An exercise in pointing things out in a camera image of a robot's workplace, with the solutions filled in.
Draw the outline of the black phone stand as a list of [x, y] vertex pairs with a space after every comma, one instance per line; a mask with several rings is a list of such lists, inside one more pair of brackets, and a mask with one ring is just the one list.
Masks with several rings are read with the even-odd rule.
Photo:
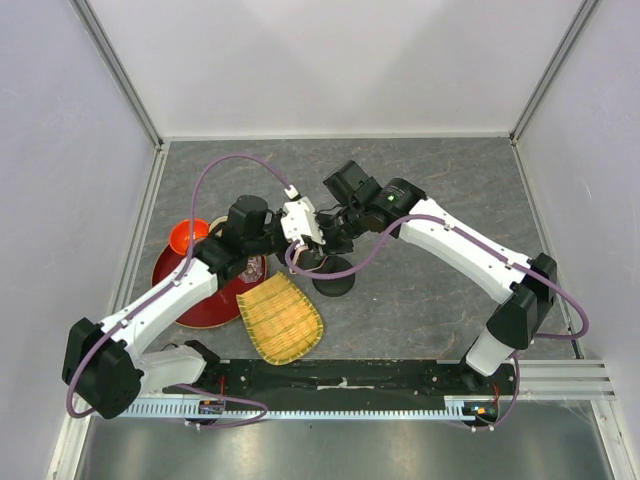
[[[352, 264], [343, 257], [329, 256], [323, 265], [315, 270], [315, 273], [334, 274], [346, 271]], [[355, 285], [356, 275], [351, 274], [338, 279], [319, 280], [313, 279], [314, 288], [326, 297], [336, 298], [346, 295]]]

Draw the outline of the pink case smartphone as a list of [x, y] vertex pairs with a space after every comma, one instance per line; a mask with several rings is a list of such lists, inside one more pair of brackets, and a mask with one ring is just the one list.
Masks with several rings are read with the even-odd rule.
[[298, 244], [293, 250], [291, 260], [301, 270], [319, 273], [327, 263], [328, 256], [321, 248], [315, 249], [307, 244]]

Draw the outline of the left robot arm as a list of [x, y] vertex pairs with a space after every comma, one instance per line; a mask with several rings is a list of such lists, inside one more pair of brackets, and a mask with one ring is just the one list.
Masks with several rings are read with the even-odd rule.
[[62, 378], [66, 408], [81, 397], [105, 419], [123, 413], [140, 395], [177, 384], [208, 393], [219, 382], [216, 356], [197, 341], [150, 353], [149, 345], [180, 316], [245, 272], [252, 257], [282, 254], [296, 241], [322, 244], [316, 209], [296, 197], [276, 212], [253, 195], [239, 197], [225, 221], [190, 246], [186, 257], [130, 305], [69, 331]]

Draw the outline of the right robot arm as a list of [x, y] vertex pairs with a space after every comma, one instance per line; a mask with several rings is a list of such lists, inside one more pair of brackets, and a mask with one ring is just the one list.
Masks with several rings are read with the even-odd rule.
[[465, 391], [483, 392], [504, 361], [528, 348], [555, 303], [555, 260], [509, 250], [458, 221], [409, 181], [393, 178], [380, 185], [353, 161], [323, 184], [339, 205], [336, 213], [318, 216], [327, 251], [349, 253], [362, 234], [391, 227], [392, 237], [435, 255], [496, 302], [458, 368]]

